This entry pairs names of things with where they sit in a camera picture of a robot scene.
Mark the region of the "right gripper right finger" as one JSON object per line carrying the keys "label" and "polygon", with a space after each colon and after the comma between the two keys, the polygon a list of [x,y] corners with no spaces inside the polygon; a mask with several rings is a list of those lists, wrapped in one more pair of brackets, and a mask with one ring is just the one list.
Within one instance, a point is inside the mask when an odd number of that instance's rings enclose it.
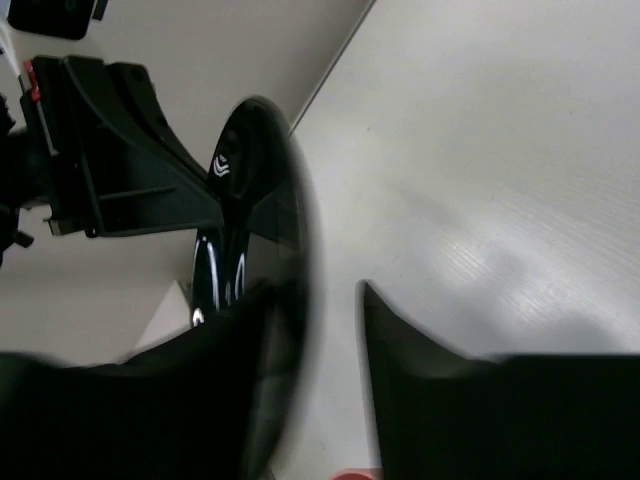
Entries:
{"label": "right gripper right finger", "polygon": [[369,282],[361,329],[386,479],[635,479],[635,355],[464,356]]}

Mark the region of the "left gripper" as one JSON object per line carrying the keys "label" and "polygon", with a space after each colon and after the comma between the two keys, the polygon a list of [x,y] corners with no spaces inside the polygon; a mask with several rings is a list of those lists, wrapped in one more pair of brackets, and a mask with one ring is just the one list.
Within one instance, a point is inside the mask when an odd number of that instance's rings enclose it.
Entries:
{"label": "left gripper", "polygon": [[78,232],[81,148],[98,236],[222,225],[207,172],[169,125],[144,65],[37,55],[22,67],[19,209],[47,206],[52,234]]}

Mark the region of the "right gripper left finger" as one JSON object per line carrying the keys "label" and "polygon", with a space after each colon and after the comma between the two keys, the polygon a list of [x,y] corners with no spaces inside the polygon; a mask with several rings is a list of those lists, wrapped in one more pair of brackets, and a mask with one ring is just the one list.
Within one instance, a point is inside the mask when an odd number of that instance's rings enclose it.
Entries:
{"label": "right gripper left finger", "polygon": [[5,479],[239,479],[273,287],[125,362],[1,357]]}

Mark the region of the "black round plate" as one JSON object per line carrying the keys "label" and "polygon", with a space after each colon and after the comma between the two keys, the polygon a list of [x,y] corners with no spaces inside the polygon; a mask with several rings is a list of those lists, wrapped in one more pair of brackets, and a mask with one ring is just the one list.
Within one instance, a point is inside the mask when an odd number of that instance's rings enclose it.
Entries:
{"label": "black round plate", "polygon": [[191,323],[199,326],[260,280],[275,288],[240,456],[240,476],[261,479],[294,409],[311,320],[311,242],[303,159],[289,124],[264,97],[242,101],[215,147],[208,184],[224,214],[196,234]]}

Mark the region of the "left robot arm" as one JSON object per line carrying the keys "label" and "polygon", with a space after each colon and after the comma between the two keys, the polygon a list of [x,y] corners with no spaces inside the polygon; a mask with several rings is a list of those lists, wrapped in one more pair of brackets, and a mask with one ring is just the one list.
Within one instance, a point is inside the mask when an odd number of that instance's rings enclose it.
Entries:
{"label": "left robot arm", "polygon": [[5,1],[1,52],[26,121],[1,113],[1,246],[27,248],[22,211],[55,236],[121,238],[220,226],[207,173],[170,128],[147,69],[77,55],[103,1]]}

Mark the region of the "pink plastic cup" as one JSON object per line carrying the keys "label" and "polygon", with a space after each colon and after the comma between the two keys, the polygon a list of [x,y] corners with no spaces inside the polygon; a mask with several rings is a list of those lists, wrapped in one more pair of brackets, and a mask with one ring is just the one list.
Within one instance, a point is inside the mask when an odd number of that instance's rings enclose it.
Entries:
{"label": "pink plastic cup", "polygon": [[336,472],[330,480],[377,480],[378,474],[375,468],[347,468]]}

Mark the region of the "aluminium table edge rail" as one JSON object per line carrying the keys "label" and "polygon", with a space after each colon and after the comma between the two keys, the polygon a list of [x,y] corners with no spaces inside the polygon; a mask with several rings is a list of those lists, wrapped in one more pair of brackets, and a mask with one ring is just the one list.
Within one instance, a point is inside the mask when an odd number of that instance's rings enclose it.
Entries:
{"label": "aluminium table edge rail", "polygon": [[373,6],[375,5],[375,3],[376,3],[375,0],[368,0],[368,1],[365,2],[365,6],[364,6],[362,12],[359,14],[357,19],[354,21],[354,23],[351,26],[350,30],[348,31],[348,34],[346,35],[345,39],[341,41],[341,43],[339,45],[339,48],[336,50],[336,53],[333,55],[331,61],[328,64],[328,66],[323,71],[323,74],[321,75],[318,83],[316,84],[314,89],[311,91],[311,94],[310,94],[309,98],[305,101],[305,103],[303,104],[303,106],[300,109],[300,112],[297,114],[295,119],[291,122],[291,125],[289,127],[289,135],[292,135],[295,132],[296,128],[298,127],[298,125],[300,124],[300,122],[302,121],[304,116],[307,114],[309,108],[311,107],[311,105],[313,104],[313,102],[316,99],[317,95],[319,94],[319,92],[323,88],[323,86],[326,83],[327,79],[329,78],[330,74],[333,72],[334,68],[336,67],[336,65],[340,61],[341,57],[343,56],[343,54],[346,51],[346,49],[348,48],[349,44],[351,43],[351,41],[355,37],[355,35],[358,32],[358,30],[360,29],[361,25],[364,23],[365,19],[369,15],[369,13],[370,13],[371,9],[373,8]]}

